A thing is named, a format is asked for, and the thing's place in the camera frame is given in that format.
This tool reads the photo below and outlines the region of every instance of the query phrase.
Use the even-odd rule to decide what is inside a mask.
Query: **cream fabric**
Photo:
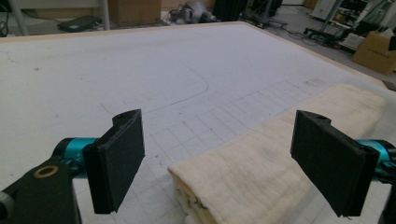
[[[296,110],[328,117],[359,138],[385,104],[368,91],[334,86],[221,147],[171,165],[175,194],[196,223],[283,223],[312,187],[290,155]]]

